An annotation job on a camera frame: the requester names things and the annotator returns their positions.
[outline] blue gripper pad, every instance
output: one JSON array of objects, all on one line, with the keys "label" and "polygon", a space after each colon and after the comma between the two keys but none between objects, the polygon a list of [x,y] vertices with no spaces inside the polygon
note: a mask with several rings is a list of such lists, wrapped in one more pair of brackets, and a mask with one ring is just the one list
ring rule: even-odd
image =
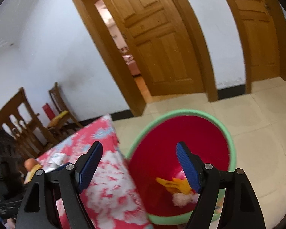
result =
[{"label": "blue gripper pad", "polygon": [[191,188],[200,194],[203,187],[203,170],[195,155],[191,153],[185,143],[180,142],[176,146],[176,154],[179,163],[185,173]]},{"label": "blue gripper pad", "polygon": [[78,182],[77,189],[79,193],[83,192],[83,190],[89,187],[92,177],[96,171],[96,168],[103,156],[103,145],[100,142],[95,142],[91,146],[90,150],[85,155],[82,156],[83,156],[82,160],[86,161],[77,167],[77,170],[78,168],[80,170],[78,173],[78,177],[76,178]]}]

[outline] chair seat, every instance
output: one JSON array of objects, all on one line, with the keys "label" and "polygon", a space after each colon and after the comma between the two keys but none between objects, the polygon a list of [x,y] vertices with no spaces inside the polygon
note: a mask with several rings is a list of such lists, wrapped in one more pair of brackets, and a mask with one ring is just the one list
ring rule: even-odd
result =
[{"label": "chair seat", "polygon": [[54,117],[50,123],[48,124],[47,128],[50,129],[50,128],[53,128],[53,127],[56,127],[57,124],[60,122],[60,120],[64,117],[66,117],[67,115],[69,115],[69,111],[63,111],[61,112],[59,115],[57,115],[56,117]]}]

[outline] yellow object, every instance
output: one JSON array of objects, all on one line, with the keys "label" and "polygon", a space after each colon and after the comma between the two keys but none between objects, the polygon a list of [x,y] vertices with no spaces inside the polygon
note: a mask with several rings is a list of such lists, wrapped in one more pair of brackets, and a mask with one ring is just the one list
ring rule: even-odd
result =
[{"label": "yellow object", "polygon": [[59,115],[57,115],[56,117],[54,117],[50,123],[48,124],[47,128],[50,128],[50,127],[55,127],[58,122],[64,117],[66,116],[67,114],[69,113],[69,111],[63,111],[61,112]]},{"label": "yellow object", "polygon": [[156,181],[163,185],[171,194],[180,192],[183,194],[189,194],[192,191],[192,188],[190,187],[190,184],[186,178],[184,180],[172,178],[172,181],[167,181],[157,177]]},{"label": "yellow object", "polygon": [[36,171],[39,169],[42,169],[42,166],[40,164],[35,165],[31,171],[28,173],[27,178],[26,178],[26,183],[30,182],[33,178],[33,175],[35,174]]}]

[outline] black baseboard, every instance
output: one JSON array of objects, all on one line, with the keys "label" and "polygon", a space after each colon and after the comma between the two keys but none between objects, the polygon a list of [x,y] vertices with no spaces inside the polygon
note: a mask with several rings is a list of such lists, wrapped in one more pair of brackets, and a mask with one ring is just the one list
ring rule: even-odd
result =
[{"label": "black baseboard", "polygon": [[225,89],[218,89],[217,90],[218,99],[222,100],[222,99],[231,98],[231,97],[238,96],[238,95],[244,95],[245,91],[246,91],[245,84],[233,86],[233,87],[229,87]]},{"label": "black baseboard", "polygon": [[[84,121],[80,121],[79,123],[81,123],[83,126],[87,126],[90,123],[92,123],[93,121],[96,121],[100,117],[101,116],[91,118],[91,119],[87,119]],[[132,118],[134,116],[133,116],[131,110],[129,109],[129,110],[124,110],[121,112],[113,113],[113,114],[111,114],[111,117],[112,117],[113,121],[118,121],[118,120],[123,120],[123,119],[127,119],[127,118]],[[68,128],[72,128],[74,126],[76,126],[76,125],[74,123],[72,123],[72,124],[66,125],[65,128],[68,129]]]}]

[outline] door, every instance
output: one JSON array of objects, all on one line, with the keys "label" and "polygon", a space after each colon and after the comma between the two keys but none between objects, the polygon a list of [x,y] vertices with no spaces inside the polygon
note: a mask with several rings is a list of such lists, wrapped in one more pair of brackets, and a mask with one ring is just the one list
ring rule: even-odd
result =
[{"label": "door", "polygon": [[151,95],[204,92],[188,32],[172,0],[103,0]]},{"label": "door", "polygon": [[278,38],[265,0],[234,0],[245,25],[252,81],[280,75]]}]

